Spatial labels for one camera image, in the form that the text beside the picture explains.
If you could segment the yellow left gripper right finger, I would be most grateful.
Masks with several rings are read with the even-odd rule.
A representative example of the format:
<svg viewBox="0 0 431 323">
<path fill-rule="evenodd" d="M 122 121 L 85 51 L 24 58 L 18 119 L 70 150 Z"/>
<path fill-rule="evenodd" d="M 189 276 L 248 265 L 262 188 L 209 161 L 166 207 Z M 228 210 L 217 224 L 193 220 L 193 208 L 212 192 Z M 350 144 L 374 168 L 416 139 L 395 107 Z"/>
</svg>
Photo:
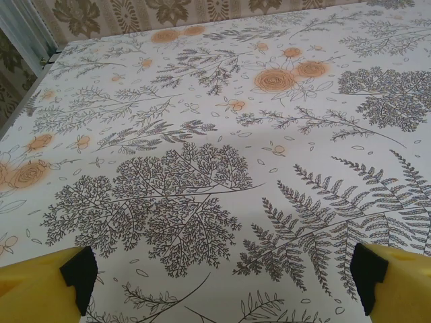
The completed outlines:
<svg viewBox="0 0 431 323">
<path fill-rule="evenodd" d="M 430 257 L 356 244 L 350 272 L 372 322 L 430 322 Z"/>
</svg>

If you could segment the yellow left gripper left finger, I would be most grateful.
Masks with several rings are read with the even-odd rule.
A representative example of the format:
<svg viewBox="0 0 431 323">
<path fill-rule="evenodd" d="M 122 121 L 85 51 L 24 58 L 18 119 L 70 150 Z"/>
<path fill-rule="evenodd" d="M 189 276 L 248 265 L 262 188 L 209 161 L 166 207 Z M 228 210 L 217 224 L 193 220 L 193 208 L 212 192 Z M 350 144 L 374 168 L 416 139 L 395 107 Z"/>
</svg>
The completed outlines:
<svg viewBox="0 0 431 323">
<path fill-rule="evenodd" d="M 89 246 L 1 267 L 2 322 L 79 322 L 90 304 L 98 265 Z"/>
</svg>

